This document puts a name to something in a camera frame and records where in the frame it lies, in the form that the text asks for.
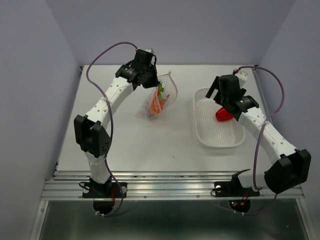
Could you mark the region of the green toy leaf vegetable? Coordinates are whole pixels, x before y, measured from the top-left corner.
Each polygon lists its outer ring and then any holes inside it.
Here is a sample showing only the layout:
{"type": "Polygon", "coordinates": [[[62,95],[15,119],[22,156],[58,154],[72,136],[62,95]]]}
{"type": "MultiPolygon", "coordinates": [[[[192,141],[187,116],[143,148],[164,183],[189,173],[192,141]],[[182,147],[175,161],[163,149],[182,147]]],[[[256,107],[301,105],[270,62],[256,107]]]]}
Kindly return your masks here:
{"type": "Polygon", "coordinates": [[[158,85],[157,91],[159,93],[162,93],[164,91],[164,88],[163,88],[163,86],[161,84],[158,85]]]}

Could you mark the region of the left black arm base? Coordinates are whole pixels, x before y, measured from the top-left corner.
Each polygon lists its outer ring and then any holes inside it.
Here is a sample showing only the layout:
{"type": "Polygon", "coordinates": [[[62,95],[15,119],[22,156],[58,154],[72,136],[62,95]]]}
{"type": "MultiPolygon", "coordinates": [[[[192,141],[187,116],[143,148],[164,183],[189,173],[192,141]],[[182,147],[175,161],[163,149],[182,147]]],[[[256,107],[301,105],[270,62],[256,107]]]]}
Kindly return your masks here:
{"type": "Polygon", "coordinates": [[[101,217],[114,216],[120,209],[123,199],[127,197],[127,182],[120,182],[121,190],[116,182],[111,178],[106,183],[101,184],[93,181],[81,181],[78,185],[82,188],[82,198],[92,199],[92,207],[96,215],[101,217]]]}

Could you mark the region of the red toy strawberry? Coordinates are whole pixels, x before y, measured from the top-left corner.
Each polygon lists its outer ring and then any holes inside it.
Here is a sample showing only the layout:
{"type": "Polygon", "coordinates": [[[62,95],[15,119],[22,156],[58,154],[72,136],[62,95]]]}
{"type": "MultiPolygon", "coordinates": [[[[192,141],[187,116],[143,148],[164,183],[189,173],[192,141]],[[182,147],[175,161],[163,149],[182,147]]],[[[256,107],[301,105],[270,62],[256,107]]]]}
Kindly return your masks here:
{"type": "Polygon", "coordinates": [[[222,107],[215,113],[215,118],[219,122],[226,122],[233,119],[234,117],[224,107],[222,107]]]}

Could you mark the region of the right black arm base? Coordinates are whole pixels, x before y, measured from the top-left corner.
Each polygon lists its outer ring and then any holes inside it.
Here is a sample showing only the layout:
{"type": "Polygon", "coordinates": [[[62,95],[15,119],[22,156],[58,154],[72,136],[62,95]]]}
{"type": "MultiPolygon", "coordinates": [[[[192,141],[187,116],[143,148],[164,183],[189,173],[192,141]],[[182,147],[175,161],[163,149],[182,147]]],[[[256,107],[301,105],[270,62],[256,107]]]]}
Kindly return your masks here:
{"type": "Polygon", "coordinates": [[[254,191],[252,187],[242,187],[239,175],[249,171],[245,169],[238,171],[231,176],[229,181],[216,181],[210,195],[217,198],[231,198],[229,206],[236,213],[247,214],[251,208],[250,197],[259,197],[260,192],[254,191]]]}

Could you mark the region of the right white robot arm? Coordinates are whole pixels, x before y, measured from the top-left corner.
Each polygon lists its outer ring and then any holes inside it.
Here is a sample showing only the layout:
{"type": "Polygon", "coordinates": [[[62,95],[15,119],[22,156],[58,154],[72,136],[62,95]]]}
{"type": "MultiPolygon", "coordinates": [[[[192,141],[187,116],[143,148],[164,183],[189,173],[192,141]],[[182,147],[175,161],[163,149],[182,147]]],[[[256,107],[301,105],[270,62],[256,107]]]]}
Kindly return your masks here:
{"type": "Polygon", "coordinates": [[[221,184],[221,191],[230,196],[242,195],[247,190],[258,192],[267,188],[275,194],[296,187],[308,179],[311,154],[289,143],[269,122],[258,102],[240,86],[235,74],[217,76],[206,98],[213,98],[256,139],[257,146],[266,153],[271,167],[262,173],[257,168],[241,170],[231,181],[221,184]]]}

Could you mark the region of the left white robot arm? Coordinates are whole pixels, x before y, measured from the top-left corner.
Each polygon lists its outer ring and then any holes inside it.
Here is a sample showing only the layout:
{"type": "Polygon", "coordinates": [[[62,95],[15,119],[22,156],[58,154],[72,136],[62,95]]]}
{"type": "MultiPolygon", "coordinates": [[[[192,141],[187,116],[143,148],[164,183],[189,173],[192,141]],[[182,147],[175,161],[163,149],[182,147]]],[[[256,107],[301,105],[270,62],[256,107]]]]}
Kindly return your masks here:
{"type": "Polygon", "coordinates": [[[111,184],[107,182],[111,174],[105,159],[113,134],[107,133],[107,127],[113,126],[113,114],[137,87],[150,89],[159,85],[156,62],[153,49],[137,49],[134,59],[122,65],[115,73],[102,98],[85,115],[74,118],[75,140],[87,158],[90,178],[96,182],[94,191],[100,197],[111,193],[111,184]]]}

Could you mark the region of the orange toy carrot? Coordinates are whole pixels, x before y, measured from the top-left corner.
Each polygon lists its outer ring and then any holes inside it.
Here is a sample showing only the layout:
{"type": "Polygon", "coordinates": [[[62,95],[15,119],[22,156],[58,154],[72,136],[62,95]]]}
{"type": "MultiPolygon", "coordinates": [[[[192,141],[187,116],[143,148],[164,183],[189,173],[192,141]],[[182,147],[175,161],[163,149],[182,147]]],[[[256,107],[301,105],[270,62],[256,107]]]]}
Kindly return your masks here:
{"type": "Polygon", "coordinates": [[[161,92],[159,90],[157,90],[153,97],[152,97],[152,101],[151,101],[151,110],[154,112],[160,112],[163,109],[163,104],[161,102],[161,92]]]}

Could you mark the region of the clear zip top bag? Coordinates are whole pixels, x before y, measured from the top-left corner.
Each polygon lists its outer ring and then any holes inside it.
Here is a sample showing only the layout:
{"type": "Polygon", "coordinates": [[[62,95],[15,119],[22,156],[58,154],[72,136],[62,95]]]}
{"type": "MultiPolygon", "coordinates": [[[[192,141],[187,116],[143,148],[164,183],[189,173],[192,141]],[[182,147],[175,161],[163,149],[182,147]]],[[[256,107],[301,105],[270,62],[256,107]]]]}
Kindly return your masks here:
{"type": "Polygon", "coordinates": [[[159,84],[142,103],[135,117],[152,120],[159,117],[178,97],[178,88],[172,78],[172,71],[159,75],[159,84]]]}

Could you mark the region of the orange toy pumpkin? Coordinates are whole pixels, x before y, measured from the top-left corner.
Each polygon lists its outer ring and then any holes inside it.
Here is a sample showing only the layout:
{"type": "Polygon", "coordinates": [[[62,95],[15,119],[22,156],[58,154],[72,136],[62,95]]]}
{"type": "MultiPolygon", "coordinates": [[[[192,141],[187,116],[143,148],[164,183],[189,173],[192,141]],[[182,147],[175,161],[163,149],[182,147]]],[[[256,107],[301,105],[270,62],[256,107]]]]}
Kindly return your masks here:
{"type": "Polygon", "coordinates": [[[164,108],[164,104],[162,104],[157,98],[153,99],[150,105],[150,113],[153,117],[161,114],[164,108]]]}

